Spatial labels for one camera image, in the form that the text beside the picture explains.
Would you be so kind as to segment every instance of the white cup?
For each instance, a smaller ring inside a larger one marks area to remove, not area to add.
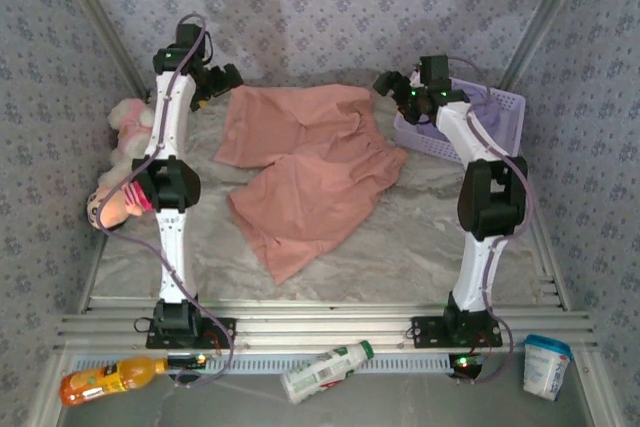
[[[524,346],[525,392],[556,400],[571,362],[571,348],[564,342],[534,334],[527,336]]]

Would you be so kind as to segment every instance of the white vent grille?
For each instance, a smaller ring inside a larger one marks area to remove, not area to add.
[[[278,375],[313,359],[313,355],[239,355],[235,356],[229,375]],[[95,369],[109,365],[123,356],[78,356],[74,370]],[[209,360],[204,372],[218,372],[226,358]],[[447,354],[379,354],[365,362],[358,374],[430,374],[452,373]]]

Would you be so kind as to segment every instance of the white plastic bottle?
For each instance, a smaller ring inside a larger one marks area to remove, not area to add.
[[[350,377],[364,362],[373,358],[371,344],[359,344],[330,350],[282,375],[282,384],[292,404],[299,404],[316,392],[322,392]]]

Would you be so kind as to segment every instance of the black mounting plate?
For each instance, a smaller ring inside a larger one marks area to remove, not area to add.
[[[218,320],[226,327],[231,338],[235,339],[236,319],[219,318]],[[163,336],[159,335],[152,320],[147,333],[147,349],[195,349],[206,351],[229,348],[227,336],[211,319],[203,317],[200,322],[202,334],[197,338],[191,336],[164,336],[163,338]]]
[[[409,332],[416,349],[501,347],[502,335],[498,323],[490,319],[481,329],[465,329],[451,334],[444,317],[413,317]]]

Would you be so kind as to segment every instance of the green bottle cap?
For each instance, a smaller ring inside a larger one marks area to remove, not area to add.
[[[367,360],[373,359],[373,348],[371,347],[371,344],[366,340],[363,340],[360,342],[360,345],[364,349],[364,353],[367,354]]]

